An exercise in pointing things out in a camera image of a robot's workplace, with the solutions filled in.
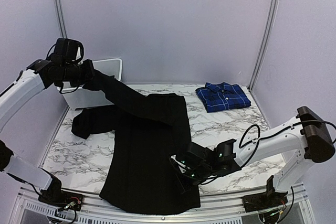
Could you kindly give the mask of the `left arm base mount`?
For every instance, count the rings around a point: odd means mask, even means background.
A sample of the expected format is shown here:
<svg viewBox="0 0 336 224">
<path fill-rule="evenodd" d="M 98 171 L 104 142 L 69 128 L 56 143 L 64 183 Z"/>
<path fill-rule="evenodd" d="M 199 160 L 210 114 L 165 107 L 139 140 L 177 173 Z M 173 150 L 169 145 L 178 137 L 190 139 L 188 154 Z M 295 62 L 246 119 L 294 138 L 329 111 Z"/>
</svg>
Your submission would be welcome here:
<svg viewBox="0 0 336 224">
<path fill-rule="evenodd" d="M 60 184 L 52 184 L 46 190 L 40 190 L 38 200 L 58 207 L 57 211 L 80 211 L 83 204 L 83 195 L 64 191 Z"/>
</svg>

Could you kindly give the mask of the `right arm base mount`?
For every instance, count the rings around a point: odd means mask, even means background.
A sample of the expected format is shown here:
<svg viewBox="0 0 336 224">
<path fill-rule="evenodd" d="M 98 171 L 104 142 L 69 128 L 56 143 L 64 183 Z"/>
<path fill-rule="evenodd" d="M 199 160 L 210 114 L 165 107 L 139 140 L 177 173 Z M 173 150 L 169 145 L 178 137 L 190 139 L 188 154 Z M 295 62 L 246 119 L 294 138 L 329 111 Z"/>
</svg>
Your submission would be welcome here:
<svg viewBox="0 0 336 224">
<path fill-rule="evenodd" d="M 271 175 L 267 179 L 266 191 L 258 194 L 245 195 L 243 197 L 243 206 L 246 212 L 278 207 L 282 202 L 288 202 L 287 194 L 288 193 L 276 192 L 274 187 L 274 175 Z"/>
</svg>

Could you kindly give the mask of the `black long sleeve shirt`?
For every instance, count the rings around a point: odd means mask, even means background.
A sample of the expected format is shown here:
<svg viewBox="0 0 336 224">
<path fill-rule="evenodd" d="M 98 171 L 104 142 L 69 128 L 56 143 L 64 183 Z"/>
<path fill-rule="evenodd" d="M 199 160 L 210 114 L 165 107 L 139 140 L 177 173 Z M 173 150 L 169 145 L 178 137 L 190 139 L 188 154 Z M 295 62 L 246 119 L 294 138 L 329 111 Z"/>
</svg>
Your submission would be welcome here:
<svg viewBox="0 0 336 224">
<path fill-rule="evenodd" d="M 113 158 L 99 196 L 135 214 L 174 215 L 200 207 L 198 187 L 180 194 L 170 164 L 191 142 L 184 97 L 142 95 L 118 80 L 94 78 L 84 88 L 101 89 L 112 105 L 84 109 L 71 131 L 83 139 L 114 132 Z"/>
</svg>

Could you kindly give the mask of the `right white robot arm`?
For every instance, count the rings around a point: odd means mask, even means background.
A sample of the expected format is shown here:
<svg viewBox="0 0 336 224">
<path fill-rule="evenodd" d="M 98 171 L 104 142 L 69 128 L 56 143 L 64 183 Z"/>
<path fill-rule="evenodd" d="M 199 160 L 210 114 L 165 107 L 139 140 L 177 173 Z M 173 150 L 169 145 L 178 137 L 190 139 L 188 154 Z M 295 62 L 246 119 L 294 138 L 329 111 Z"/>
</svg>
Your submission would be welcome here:
<svg viewBox="0 0 336 224">
<path fill-rule="evenodd" d="M 328 125 L 330 122 L 302 106 L 289 121 L 265 132 L 259 131 L 256 137 L 248 137 L 246 143 L 243 142 L 246 134 L 238 140 L 221 142 L 213 150 L 191 142 L 183 152 L 170 157 L 170 163 L 178 173 L 180 192 L 184 193 L 192 186 L 211 183 L 253 162 L 294 151 L 284 168 L 270 177 L 267 190 L 260 195 L 260 203 L 271 207 L 310 167 L 335 155 L 335 140 L 330 136 Z"/>
</svg>

